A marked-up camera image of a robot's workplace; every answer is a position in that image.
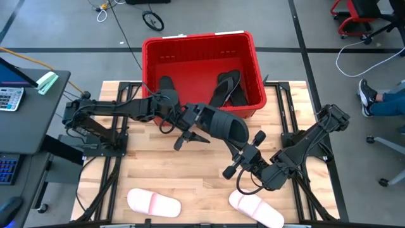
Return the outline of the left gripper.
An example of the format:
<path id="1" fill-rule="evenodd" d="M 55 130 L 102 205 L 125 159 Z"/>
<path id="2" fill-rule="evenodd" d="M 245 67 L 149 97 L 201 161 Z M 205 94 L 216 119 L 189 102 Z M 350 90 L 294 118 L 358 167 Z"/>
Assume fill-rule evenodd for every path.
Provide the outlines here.
<path id="1" fill-rule="evenodd" d="M 200 142 L 200 143 L 210 143 L 210 141 L 203 136 L 196 134 L 195 132 L 190 132 L 190 128 L 196 125 L 207 125 L 208 116 L 206 113 L 206 104 L 191 104 L 187 103 L 184 106 L 184 110 L 181 112 L 180 116 L 175 121 L 175 127 L 182 131 L 182 134 L 176 140 L 174 144 L 174 150 L 179 151 L 184 142 Z"/>

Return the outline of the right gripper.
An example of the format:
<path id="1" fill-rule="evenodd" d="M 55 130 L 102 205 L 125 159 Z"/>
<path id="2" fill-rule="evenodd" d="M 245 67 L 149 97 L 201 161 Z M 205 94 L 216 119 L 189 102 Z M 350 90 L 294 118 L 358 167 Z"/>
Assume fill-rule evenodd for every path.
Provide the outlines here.
<path id="1" fill-rule="evenodd" d="M 257 179 L 261 179 L 262 171 L 269 166 L 258 149 L 258 146 L 265 138 L 266 134 L 260 130 L 254 136 L 252 143 L 246 143 L 241 149 L 238 149 L 229 141 L 225 141 L 232 155 L 233 164 L 223 171 L 223 177 L 228 180 L 231 179 L 236 173 L 237 167 L 241 166 L 245 171 L 252 173 Z"/>

